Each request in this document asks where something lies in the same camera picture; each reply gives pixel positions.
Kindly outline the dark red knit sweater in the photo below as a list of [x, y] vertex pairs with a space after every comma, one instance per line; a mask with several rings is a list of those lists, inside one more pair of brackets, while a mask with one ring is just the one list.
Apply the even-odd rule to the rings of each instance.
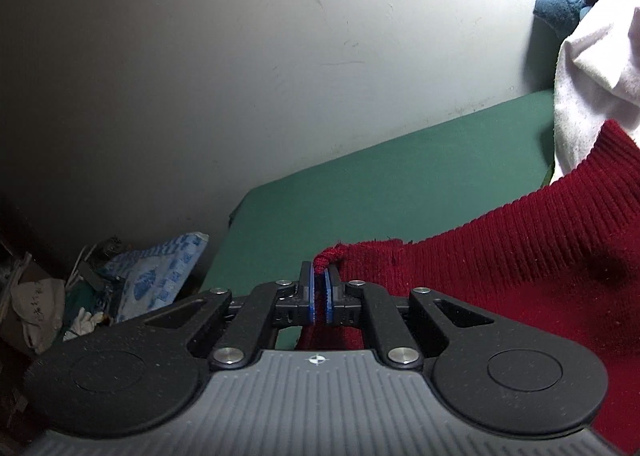
[[639, 149], [615, 122], [551, 185], [419, 242], [339, 243], [314, 258], [342, 280], [393, 295], [431, 288], [574, 340], [608, 371], [596, 419], [605, 439], [639, 446]]

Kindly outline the green table cloth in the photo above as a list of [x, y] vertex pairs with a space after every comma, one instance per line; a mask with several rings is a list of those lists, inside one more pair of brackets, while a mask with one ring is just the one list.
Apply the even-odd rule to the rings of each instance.
[[553, 93], [515, 98], [250, 190], [203, 289], [297, 279], [337, 242], [420, 241], [537, 190], [553, 161]]

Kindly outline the blue white patterned cloth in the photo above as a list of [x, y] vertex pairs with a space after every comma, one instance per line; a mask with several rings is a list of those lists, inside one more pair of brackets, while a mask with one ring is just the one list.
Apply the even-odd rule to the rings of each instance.
[[208, 239], [206, 234], [192, 231], [148, 249], [121, 253], [108, 261], [102, 272], [124, 281], [115, 323], [174, 303]]

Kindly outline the white garment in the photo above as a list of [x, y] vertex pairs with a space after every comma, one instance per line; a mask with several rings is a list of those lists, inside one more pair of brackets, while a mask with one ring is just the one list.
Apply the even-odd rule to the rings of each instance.
[[639, 140], [639, 0], [597, 0], [562, 43], [552, 181], [584, 160], [606, 120]]

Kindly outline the blue garment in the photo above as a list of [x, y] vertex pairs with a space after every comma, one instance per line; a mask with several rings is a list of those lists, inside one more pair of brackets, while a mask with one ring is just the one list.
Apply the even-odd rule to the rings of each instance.
[[560, 39], [572, 34], [597, 0], [535, 0], [534, 17]]

